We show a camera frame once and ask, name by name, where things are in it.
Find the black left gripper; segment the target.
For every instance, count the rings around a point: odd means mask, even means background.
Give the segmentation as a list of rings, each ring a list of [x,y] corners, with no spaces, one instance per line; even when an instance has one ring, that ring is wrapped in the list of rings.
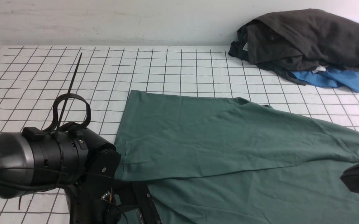
[[[110,199],[114,190],[127,186],[117,180],[87,180],[65,190],[70,224],[117,224],[121,212]]]

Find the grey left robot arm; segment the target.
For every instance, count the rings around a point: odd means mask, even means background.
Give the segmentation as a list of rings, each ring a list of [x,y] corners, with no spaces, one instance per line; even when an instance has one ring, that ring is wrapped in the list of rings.
[[[88,128],[0,133],[0,198],[63,189],[71,224],[117,224],[120,160],[115,146]]]

